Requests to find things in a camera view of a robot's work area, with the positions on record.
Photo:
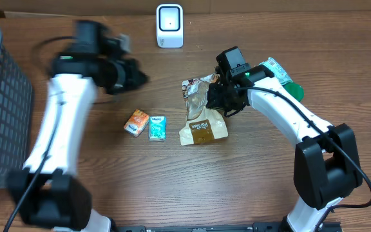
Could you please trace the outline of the beige plastic pouch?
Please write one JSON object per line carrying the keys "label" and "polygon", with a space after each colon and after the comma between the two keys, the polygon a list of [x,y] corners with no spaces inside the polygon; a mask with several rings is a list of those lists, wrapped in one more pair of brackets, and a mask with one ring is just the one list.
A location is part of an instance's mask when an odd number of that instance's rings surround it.
{"label": "beige plastic pouch", "polygon": [[182,82],[182,94],[187,106],[186,124],[179,131],[182,146],[203,144],[229,135],[223,116],[217,110],[206,107],[209,85],[219,77],[218,74],[210,74]]}

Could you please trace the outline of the orange Kleenex tissue pack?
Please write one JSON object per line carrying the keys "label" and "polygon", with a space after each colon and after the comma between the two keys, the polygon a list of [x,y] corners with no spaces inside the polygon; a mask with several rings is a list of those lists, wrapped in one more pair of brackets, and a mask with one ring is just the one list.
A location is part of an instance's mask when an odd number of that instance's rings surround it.
{"label": "orange Kleenex tissue pack", "polygon": [[145,129],[149,122],[149,115],[141,110],[135,110],[131,117],[124,125],[124,129],[133,135],[138,137]]}

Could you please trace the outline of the teal wet wipes pack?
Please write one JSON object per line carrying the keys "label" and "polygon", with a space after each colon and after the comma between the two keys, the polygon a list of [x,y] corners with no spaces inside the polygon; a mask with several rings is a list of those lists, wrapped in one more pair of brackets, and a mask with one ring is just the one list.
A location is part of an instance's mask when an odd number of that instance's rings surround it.
{"label": "teal wet wipes pack", "polygon": [[290,78],[288,73],[274,58],[269,57],[266,61],[263,61],[260,64],[268,68],[274,74],[274,76],[279,80],[282,86],[292,82],[292,79]]}

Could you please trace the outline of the teal Kleenex tissue pack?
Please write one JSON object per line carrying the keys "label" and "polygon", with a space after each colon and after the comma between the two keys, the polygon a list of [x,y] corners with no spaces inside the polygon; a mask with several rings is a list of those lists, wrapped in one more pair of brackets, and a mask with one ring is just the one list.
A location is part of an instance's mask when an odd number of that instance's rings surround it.
{"label": "teal Kleenex tissue pack", "polygon": [[165,141],[166,140],[166,123],[165,116],[152,116],[149,118],[149,140]]}

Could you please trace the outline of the green lid jar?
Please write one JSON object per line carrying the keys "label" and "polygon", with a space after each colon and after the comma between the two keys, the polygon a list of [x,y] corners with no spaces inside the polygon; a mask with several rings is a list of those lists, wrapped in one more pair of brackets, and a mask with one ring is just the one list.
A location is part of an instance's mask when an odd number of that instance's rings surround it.
{"label": "green lid jar", "polygon": [[304,98],[304,90],[301,85],[295,82],[288,82],[283,86],[298,102]]}

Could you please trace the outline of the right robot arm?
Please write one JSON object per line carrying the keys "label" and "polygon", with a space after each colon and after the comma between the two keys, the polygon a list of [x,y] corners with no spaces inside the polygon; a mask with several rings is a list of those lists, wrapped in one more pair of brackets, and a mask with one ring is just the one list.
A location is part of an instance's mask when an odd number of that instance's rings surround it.
{"label": "right robot arm", "polygon": [[346,124],[333,126],[304,107],[301,86],[272,57],[257,66],[238,47],[216,57],[219,75],[207,107],[230,117],[251,106],[264,114],[295,149],[294,185],[299,199],[281,222],[254,223],[255,231],[341,231],[328,213],[359,187],[363,175],[356,138]]}

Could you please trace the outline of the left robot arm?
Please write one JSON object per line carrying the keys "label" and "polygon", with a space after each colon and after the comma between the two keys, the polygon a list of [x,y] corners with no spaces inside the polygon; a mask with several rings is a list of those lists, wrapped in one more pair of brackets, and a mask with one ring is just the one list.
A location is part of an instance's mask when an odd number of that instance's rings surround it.
{"label": "left robot arm", "polygon": [[52,60],[47,103],[36,143],[23,168],[6,178],[13,216],[54,231],[116,231],[110,217],[93,208],[91,193],[77,179],[82,135],[97,91],[108,95],[137,90],[148,77],[129,56],[130,39],[78,20],[68,45]]}

